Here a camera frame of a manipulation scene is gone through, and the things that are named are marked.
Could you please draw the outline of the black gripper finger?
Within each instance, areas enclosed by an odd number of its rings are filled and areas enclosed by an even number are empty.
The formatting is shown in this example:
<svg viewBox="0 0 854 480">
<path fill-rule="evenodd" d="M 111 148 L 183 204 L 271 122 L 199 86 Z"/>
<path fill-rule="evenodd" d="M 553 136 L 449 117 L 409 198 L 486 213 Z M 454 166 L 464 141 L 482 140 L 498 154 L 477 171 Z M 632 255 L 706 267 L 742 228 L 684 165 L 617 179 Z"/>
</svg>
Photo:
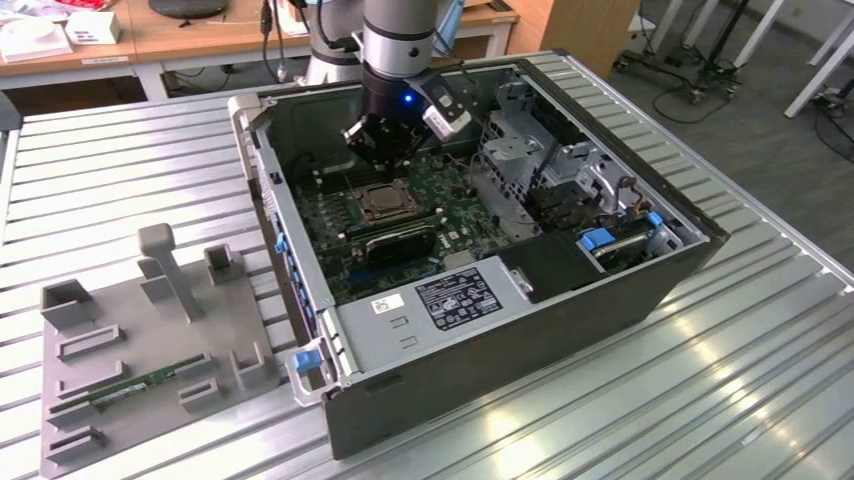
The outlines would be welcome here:
<svg viewBox="0 0 854 480">
<path fill-rule="evenodd" d="M 394 135 L 386 119 L 366 114 L 350 129 L 342 131 L 346 145 L 377 171 L 392 175 L 396 169 Z"/>
<path fill-rule="evenodd" d="M 404 162 L 416 155 L 417 151 L 432 137 L 433 131 L 428 126 L 416 126 L 401 134 L 392 156 L 393 173 L 396 173 L 401 168 Z"/>
</svg>

